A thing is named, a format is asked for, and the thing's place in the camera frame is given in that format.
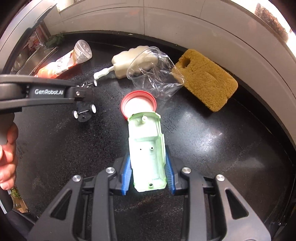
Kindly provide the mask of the person's left hand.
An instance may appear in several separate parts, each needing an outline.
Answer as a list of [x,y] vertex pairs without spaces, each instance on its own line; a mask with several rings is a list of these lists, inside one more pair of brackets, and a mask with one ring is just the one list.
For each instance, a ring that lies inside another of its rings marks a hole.
[[0,183],[3,190],[9,190],[15,185],[16,167],[18,165],[18,158],[16,156],[18,135],[18,127],[13,123],[7,132],[7,143],[1,146]]

